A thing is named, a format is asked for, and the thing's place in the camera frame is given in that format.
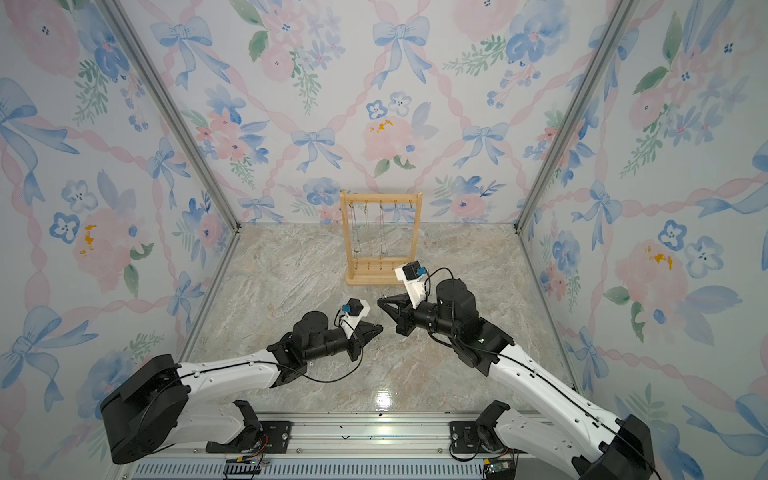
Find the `wooden jewelry display stand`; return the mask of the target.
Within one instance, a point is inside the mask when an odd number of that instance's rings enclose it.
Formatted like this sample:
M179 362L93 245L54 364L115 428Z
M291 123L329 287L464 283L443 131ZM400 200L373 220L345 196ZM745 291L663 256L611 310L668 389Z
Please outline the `wooden jewelry display stand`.
M416 257L424 195L340 194L350 286L397 283L395 269Z

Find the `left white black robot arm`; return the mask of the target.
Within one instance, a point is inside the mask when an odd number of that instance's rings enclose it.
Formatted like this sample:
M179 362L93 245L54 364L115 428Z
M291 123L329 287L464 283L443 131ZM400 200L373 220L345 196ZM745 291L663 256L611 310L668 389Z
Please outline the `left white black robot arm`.
M310 311L280 340L241 357L177 363L159 355L102 401L111 460L124 465L183 443L205 442L209 453L240 453L258 447L258 416L245 400L224 406L214 400L246 390L272 389L307 375L311 361L345 353L361 362L364 349L380 335L379 324L344 312L336 328Z

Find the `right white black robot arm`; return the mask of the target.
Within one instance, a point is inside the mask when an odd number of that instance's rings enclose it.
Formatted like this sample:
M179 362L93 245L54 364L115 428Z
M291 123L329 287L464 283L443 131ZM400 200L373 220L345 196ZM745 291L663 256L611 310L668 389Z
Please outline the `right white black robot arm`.
M409 336L421 328L442 335L457 357L503 384L544 416L531 419L495 400L475 421L479 445L492 453L522 451L572 479L651 479L658 475L649 426L587 400L539 365L500 327L483 318L474 294L459 279L446 279L428 301L423 281L380 298L377 305Z

